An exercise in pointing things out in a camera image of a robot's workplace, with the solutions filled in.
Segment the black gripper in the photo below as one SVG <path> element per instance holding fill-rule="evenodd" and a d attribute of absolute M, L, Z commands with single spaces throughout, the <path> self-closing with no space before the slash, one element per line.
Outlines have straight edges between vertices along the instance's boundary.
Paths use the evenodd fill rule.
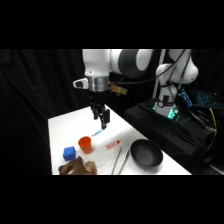
<path fill-rule="evenodd" d="M 108 92 L 89 92 L 89 100 L 91 106 L 91 110 L 93 112 L 94 120 L 97 120 L 99 118 L 99 111 L 98 107 L 104 107 L 105 104 L 108 101 Z M 110 122 L 110 110 L 106 109 L 102 115 L 101 115 L 101 128 L 105 129 L 107 127 L 107 124 Z"/>

